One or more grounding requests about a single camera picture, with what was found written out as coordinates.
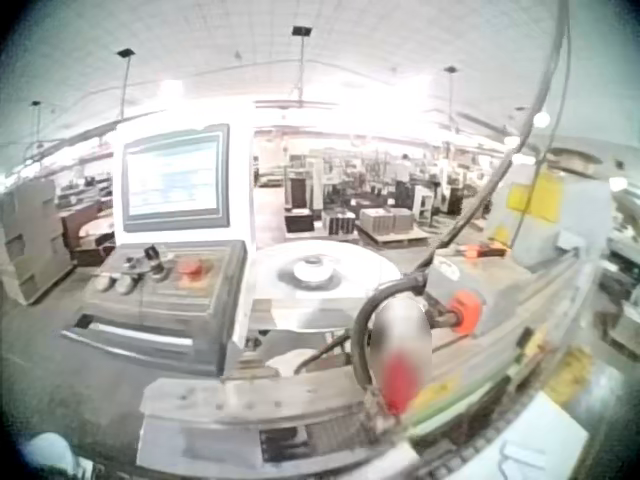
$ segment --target metal pole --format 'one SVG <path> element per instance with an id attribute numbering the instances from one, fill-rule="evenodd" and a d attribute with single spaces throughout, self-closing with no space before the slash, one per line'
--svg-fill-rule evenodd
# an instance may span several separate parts
<path id="1" fill-rule="evenodd" d="M 300 37 L 300 79 L 298 83 L 298 103 L 302 108 L 302 96 L 304 94 L 304 37 Z"/>
<path id="2" fill-rule="evenodd" d="M 129 80 L 129 65 L 131 65 L 131 57 L 127 57 L 127 67 L 124 71 L 124 83 L 122 84 L 122 96 L 120 97 L 120 120 L 124 119 L 124 99 L 127 95 L 127 81 Z"/>
<path id="3" fill-rule="evenodd" d="M 42 104 L 38 102 L 37 111 L 36 111 L 36 149 L 38 148 L 38 143 L 40 142 L 40 114 Z"/>
<path id="4" fill-rule="evenodd" d="M 454 131 L 453 128 L 453 72 L 449 73 L 449 128 Z"/>

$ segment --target control panel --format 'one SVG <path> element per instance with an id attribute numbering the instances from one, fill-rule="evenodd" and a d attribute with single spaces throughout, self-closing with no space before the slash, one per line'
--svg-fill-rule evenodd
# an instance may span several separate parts
<path id="1" fill-rule="evenodd" d="M 246 257 L 241 240 L 119 246 L 63 335 L 164 369 L 221 375 Z"/>

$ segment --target pallet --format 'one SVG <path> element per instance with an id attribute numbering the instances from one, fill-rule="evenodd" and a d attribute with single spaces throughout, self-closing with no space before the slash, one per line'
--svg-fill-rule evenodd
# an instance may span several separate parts
<path id="1" fill-rule="evenodd" d="M 426 232 L 423 232 L 417 226 L 413 226 L 413 230 L 405 233 L 390 233 L 388 235 L 376 235 L 370 232 L 367 232 L 360 225 L 359 221 L 356 221 L 356 228 L 358 231 L 362 232 L 368 238 L 373 240 L 378 245 L 384 246 L 393 246 L 393 245 L 409 245 L 412 243 L 423 243 L 426 240 L 429 240 L 430 235 Z"/>

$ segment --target red emergency stop button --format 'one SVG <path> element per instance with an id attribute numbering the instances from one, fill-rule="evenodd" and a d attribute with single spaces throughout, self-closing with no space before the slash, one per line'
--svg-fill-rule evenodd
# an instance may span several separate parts
<path id="1" fill-rule="evenodd" d="M 202 279 L 204 267 L 199 258 L 181 258 L 178 260 L 178 273 L 182 278 L 190 282 L 197 282 Z"/>

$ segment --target ceiling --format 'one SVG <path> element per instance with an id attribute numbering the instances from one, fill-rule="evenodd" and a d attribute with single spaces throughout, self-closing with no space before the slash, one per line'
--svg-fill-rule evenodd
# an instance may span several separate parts
<path id="1" fill-rule="evenodd" d="M 56 0 L 37 2 L 0 57 L 0 174 L 34 139 L 61 138 L 117 118 L 132 48 L 127 114 L 149 110 L 160 82 L 188 99 L 288 97 L 298 79 L 293 25 L 306 42 L 305 98 L 416 92 L 497 125 L 533 98 L 551 44 L 555 0 Z M 640 29 L 616 2 L 572 2 L 573 66 L 560 132 L 640 147 Z M 564 62 L 559 72 L 563 72 Z M 547 110 L 557 109 L 556 78 Z M 398 102 L 411 100 L 397 97 Z"/>

